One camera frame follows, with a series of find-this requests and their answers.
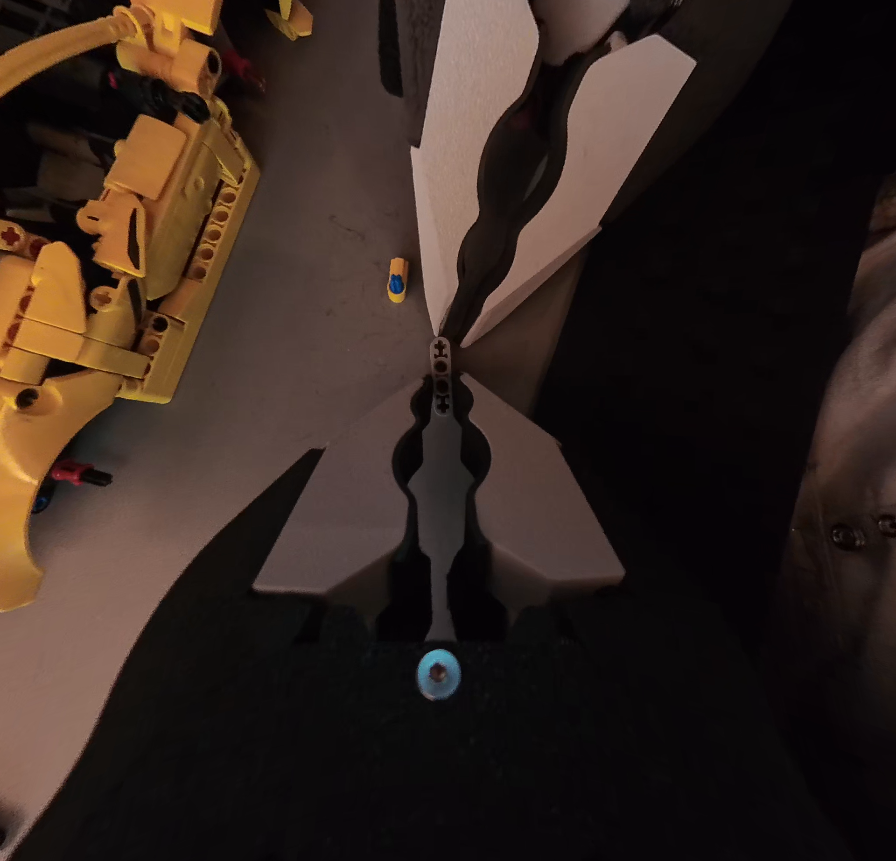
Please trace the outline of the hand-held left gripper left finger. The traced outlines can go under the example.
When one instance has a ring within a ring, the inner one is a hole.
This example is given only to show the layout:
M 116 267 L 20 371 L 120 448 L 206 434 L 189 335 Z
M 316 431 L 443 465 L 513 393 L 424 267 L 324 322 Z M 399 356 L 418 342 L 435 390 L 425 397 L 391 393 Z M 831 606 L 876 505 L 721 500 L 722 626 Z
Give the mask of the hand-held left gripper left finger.
M 409 481 L 423 462 L 433 380 L 422 378 L 322 451 L 253 583 L 260 594 L 351 607 L 384 641 L 422 641 L 433 622 L 431 562 Z

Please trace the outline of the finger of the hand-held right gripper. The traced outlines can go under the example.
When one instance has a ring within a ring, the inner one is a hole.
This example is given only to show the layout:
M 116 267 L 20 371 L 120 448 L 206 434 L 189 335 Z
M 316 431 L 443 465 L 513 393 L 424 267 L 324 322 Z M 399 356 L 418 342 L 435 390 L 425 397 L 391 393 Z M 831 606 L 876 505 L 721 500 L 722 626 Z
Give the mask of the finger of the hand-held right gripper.
M 495 328 L 599 232 L 601 221 L 696 67 L 661 35 L 649 35 L 588 63 L 559 112 L 564 145 L 548 159 L 526 199 L 535 207 L 511 227 L 504 279 L 474 302 L 458 329 L 468 347 Z
M 525 89 L 539 49 L 528 0 L 445 0 L 420 144 L 410 150 L 420 271 L 435 335 L 459 285 L 479 214 L 487 138 Z

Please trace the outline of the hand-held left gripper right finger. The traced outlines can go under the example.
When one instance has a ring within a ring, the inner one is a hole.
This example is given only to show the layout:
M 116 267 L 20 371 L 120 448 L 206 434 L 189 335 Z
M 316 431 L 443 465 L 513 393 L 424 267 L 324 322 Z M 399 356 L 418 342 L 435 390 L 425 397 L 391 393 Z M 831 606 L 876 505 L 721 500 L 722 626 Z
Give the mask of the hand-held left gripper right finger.
M 448 609 L 460 641 L 502 641 L 525 610 L 616 586 L 624 567 L 558 442 L 470 375 L 454 388 L 472 482 Z

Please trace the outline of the grey beam piece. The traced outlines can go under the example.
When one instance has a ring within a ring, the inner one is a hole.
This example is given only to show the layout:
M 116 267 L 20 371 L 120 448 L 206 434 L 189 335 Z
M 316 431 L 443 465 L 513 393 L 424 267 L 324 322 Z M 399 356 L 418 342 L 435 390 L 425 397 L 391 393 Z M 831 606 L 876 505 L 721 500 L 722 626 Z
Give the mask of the grey beam piece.
M 452 346 L 448 339 L 436 337 L 429 347 L 432 412 L 442 418 L 454 417 L 454 376 Z

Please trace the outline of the yellow brick car model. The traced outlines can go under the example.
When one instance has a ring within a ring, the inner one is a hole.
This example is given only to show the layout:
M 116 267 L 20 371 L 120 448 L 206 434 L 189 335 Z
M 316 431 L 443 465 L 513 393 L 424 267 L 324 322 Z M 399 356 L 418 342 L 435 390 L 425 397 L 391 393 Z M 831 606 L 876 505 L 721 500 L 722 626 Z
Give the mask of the yellow brick car model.
M 118 398 L 175 394 L 259 180 L 218 94 L 264 91 L 222 16 L 309 36 L 301 0 L 2 0 L 1 608 L 43 572 L 31 520 Z

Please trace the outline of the grey desk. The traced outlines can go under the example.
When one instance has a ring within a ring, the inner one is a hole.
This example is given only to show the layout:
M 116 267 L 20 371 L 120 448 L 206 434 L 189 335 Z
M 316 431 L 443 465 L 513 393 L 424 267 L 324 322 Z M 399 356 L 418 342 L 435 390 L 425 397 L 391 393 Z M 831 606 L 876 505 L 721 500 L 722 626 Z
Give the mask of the grey desk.
M 106 488 L 60 486 L 44 578 L 2 614 L 3 826 L 16 842 L 76 763 L 133 643 L 185 566 L 307 450 L 411 380 L 432 337 L 402 102 L 378 0 L 302 0 L 312 35 L 233 28 L 266 78 L 230 105 L 261 176 L 174 399 L 84 430 Z M 390 261 L 409 262 L 402 303 Z

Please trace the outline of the black fleece-lined jacket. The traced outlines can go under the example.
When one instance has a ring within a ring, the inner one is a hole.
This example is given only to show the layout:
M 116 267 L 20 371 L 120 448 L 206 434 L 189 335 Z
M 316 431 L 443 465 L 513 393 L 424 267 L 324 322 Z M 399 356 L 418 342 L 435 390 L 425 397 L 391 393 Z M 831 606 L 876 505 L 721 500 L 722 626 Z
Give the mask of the black fleece-lined jacket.
M 684 0 L 697 67 L 539 401 L 629 573 L 588 859 L 894 859 L 894 0 Z

